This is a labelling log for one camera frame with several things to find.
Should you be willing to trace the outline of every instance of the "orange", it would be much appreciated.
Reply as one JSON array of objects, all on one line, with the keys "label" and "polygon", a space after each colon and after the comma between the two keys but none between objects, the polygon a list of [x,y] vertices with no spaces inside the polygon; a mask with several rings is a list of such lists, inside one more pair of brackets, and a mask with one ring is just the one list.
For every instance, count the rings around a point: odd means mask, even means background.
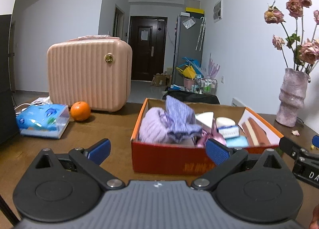
[{"label": "orange", "polygon": [[76,102],[71,107],[70,114],[75,121],[85,121],[91,115],[91,108],[86,102]]}]

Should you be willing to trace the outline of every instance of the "blue gripper pad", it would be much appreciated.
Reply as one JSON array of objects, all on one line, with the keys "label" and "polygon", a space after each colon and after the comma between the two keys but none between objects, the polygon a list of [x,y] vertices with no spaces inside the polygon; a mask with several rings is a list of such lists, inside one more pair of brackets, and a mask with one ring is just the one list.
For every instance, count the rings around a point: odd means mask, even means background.
[{"label": "blue gripper pad", "polygon": [[313,138],[312,138],[312,144],[314,146],[316,146],[317,148],[319,148],[319,136],[318,135],[315,135]]},{"label": "blue gripper pad", "polygon": [[233,150],[214,139],[209,139],[206,142],[206,154],[216,165],[219,165],[233,154]]},{"label": "blue gripper pad", "polygon": [[102,139],[84,151],[84,156],[100,165],[111,153],[111,142],[109,139]]}]

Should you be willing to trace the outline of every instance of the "tissue pack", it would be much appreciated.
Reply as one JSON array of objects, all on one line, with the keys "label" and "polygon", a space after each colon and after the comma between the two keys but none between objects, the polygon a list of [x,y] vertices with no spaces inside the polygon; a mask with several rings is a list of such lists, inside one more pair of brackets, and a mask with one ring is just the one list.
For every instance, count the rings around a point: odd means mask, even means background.
[{"label": "tissue pack", "polygon": [[16,116],[20,134],[60,139],[69,123],[66,105],[31,105]]}]

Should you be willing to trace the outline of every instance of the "yellow box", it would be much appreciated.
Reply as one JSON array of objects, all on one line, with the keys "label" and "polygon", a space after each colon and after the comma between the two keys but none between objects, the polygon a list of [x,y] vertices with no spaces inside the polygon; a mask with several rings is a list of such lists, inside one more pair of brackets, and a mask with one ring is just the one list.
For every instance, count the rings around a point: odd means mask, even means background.
[{"label": "yellow box", "polygon": [[186,7],[186,12],[193,12],[193,13],[199,13],[199,14],[204,14],[204,10],[203,9],[199,9],[199,8],[191,8],[191,7]]}]

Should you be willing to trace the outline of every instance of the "white cable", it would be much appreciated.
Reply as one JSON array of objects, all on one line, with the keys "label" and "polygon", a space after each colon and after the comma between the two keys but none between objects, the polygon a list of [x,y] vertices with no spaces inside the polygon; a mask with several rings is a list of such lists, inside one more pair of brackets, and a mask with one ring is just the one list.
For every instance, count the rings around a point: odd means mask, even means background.
[{"label": "white cable", "polygon": [[173,46],[175,46],[175,44],[173,43],[173,41],[172,41],[172,39],[171,39],[171,37],[170,37],[170,35],[169,35],[168,30],[166,30],[166,32],[167,32],[167,34],[168,34],[168,38],[169,38],[169,40],[171,41],[171,44],[172,44]]},{"label": "white cable", "polygon": [[[19,107],[21,106],[24,106],[24,105],[28,105],[28,106],[42,106],[42,105],[50,105],[50,103],[48,102],[45,102],[45,101],[40,101],[40,102],[34,102],[32,104],[29,104],[29,103],[23,103],[19,106],[17,106],[14,110],[18,109]],[[26,110],[27,108],[23,108],[20,112],[16,112],[16,116],[21,114],[24,110]]]},{"label": "white cable", "polygon": [[21,104],[21,105],[19,105],[19,106],[17,106],[14,110],[16,110],[17,108],[19,108],[20,106],[23,106],[23,105],[31,105],[31,104],[29,104],[29,103],[24,103],[24,104]]}]

